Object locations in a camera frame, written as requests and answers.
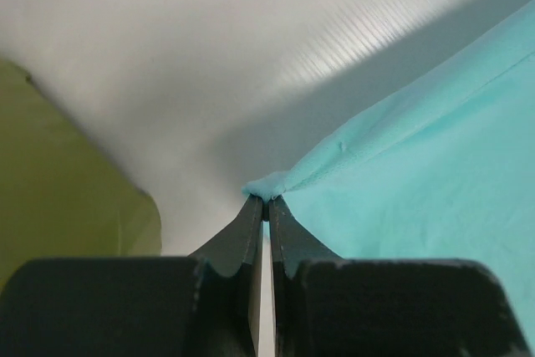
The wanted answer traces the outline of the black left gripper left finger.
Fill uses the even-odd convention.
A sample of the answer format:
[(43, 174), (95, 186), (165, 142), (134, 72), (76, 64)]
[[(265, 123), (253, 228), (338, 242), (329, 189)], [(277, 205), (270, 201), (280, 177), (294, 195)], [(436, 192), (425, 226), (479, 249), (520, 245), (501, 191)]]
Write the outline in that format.
[(1, 294), (4, 356), (254, 356), (263, 203), (187, 256), (40, 258)]

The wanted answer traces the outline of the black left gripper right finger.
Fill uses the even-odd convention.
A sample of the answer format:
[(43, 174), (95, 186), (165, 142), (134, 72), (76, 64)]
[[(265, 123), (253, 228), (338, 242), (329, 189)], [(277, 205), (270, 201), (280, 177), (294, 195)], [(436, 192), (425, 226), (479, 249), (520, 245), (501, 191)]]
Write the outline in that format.
[(346, 259), (268, 204), (278, 356), (528, 356), (497, 277), (463, 259)]

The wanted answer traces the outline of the teal t shirt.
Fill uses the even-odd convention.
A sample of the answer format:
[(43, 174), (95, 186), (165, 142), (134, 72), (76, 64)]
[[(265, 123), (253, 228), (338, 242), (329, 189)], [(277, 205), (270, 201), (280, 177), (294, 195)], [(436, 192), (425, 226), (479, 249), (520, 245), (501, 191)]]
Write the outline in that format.
[(534, 6), (243, 190), (346, 258), (483, 263), (533, 335)]

